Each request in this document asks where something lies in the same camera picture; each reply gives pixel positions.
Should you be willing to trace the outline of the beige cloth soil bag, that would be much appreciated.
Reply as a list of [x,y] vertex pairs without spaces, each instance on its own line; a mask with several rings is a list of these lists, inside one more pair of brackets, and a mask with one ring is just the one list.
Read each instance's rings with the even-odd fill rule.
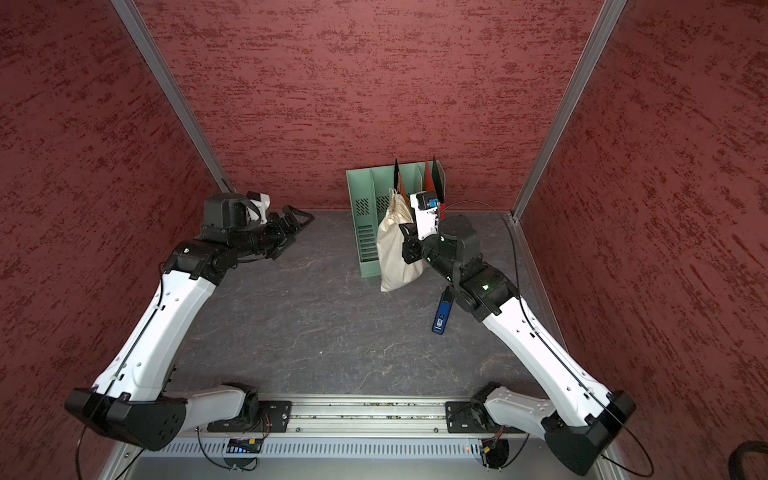
[[395,189],[389,190],[389,204],[377,231],[377,255],[380,265],[380,290],[392,292],[418,279],[427,264],[423,260],[407,264],[403,260],[402,247],[405,237],[401,224],[413,223],[409,206]]

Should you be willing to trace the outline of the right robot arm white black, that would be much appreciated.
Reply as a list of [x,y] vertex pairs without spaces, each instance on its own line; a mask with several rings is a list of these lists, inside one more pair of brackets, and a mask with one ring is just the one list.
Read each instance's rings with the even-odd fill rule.
[[545,441],[572,473],[586,475],[625,429],[636,404],[583,369],[532,313],[517,285],[483,259],[477,233],[461,215],[400,225],[402,257],[425,261],[444,277],[458,306],[496,335],[544,390],[543,399],[488,385],[483,411],[498,426]]

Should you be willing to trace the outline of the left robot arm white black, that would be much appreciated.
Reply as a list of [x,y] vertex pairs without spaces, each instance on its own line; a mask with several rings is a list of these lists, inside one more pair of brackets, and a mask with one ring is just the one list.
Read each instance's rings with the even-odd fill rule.
[[199,234],[164,262],[157,291],[119,353],[91,387],[68,395],[69,414],[98,435],[149,451],[210,423],[245,431],[265,425],[256,390],[242,383],[186,397],[165,390],[194,319],[227,272],[277,259],[314,219],[292,206],[269,206],[268,195],[255,192],[205,200]]

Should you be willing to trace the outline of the orange folder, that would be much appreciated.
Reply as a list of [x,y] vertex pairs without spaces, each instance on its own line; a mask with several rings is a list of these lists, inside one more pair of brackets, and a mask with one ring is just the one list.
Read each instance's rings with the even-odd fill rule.
[[403,199],[405,205],[409,207],[410,199],[405,188],[405,183],[402,178],[402,173],[401,173],[398,160],[395,160],[394,162],[393,188],[397,191],[398,195]]

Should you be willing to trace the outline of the blue black stapler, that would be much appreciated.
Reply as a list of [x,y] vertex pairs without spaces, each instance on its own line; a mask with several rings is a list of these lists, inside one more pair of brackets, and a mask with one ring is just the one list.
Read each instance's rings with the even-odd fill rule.
[[449,320],[451,310],[454,304],[454,294],[451,291],[451,287],[448,286],[442,292],[438,307],[434,315],[431,331],[437,335],[443,335],[446,330],[447,322]]

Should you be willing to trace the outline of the green plastic file organizer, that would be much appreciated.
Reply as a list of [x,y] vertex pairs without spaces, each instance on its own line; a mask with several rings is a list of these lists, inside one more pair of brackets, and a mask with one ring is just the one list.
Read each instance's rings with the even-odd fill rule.
[[[399,164],[409,197],[413,193],[424,191],[424,163]],[[377,231],[389,204],[393,174],[393,164],[346,171],[358,263],[363,279],[380,275],[376,249]]]

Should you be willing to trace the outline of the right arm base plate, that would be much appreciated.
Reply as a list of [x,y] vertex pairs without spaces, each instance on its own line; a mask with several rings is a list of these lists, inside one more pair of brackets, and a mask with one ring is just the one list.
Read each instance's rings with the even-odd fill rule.
[[447,431],[450,434],[482,434],[491,436],[521,434],[522,430],[495,423],[479,404],[471,401],[448,401],[444,404]]

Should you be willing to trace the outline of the aluminium mounting rail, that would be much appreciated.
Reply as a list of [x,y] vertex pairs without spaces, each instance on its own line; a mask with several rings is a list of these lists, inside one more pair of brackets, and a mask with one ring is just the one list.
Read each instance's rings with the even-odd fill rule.
[[[605,389],[569,389],[562,398],[535,398],[493,385],[490,392],[466,401],[479,404],[502,427],[509,426],[542,438],[547,418],[555,425],[588,427],[601,418],[613,400]],[[238,416],[244,406],[262,401],[254,392],[235,386],[199,391],[190,398],[160,397],[131,401],[126,397],[105,402],[105,416],[97,425],[107,435],[149,450],[160,450],[179,433]],[[375,427],[392,422],[393,432],[441,432],[447,429],[444,404],[439,399],[310,398],[292,399],[291,419],[285,433],[295,429],[317,432],[321,426],[335,432],[360,432],[365,421]]]

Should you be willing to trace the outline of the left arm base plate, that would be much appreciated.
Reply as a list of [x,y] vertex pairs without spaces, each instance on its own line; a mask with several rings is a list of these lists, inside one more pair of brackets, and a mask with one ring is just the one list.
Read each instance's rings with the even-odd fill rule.
[[259,401],[258,405],[244,406],[233,419],[209,423],[205,430],[210,433],[285,433],[291,419],[293,404],[290,401]]

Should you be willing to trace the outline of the left aluminium corner post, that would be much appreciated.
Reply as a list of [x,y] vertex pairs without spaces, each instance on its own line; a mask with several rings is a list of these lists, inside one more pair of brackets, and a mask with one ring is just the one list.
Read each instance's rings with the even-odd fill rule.
[[112,0],[110,4],[116,11],[119,20],[127,30],[128,35],[170,104],[187,138],[194,146],[200,158],[198,163],[204,166],[208,177],[216,185],[215,192],[235,192],[236,189],[229,174],[218,159],[211,142],[208,140],[168,62],[161,53],[136,2]]

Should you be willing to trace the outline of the aluminium corner post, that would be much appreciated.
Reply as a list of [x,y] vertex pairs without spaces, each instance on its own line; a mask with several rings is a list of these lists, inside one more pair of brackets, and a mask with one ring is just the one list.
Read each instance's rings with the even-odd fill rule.
[[127,30],[128,35],[170,104],[187,138],[194,146],[200,158],[198,163],[204,166],[208,177],[216,185],[215,192],[235,192],[236,189],[229,174],[218,159],[211,142],[208,140],[168,62],[161,53],[136,2],[112,0],[110,4],[116,11],[119,20]]
[[515,201],[512,209],[514,223],[519,224],[522,220],[524,211],[532,199],[533,193],[558,146],[560,138],[581,99],[626,4],[626,0],[606,0],[603,2],[555,112],[552,123],[542,141],[521,192]]

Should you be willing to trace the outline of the right aluminium corner post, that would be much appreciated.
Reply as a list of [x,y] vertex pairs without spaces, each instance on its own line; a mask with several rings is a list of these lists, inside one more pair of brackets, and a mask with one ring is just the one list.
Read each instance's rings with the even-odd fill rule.
[[519,224],[522,220],[524,211],[532,199],[533,193],[558,146],[560,138],[581,99],[626,4],[626,0],[606,0],[603,2],[555,112],[552,123],[542,141],[521,192],[515,201],[512,209],[514,223]]

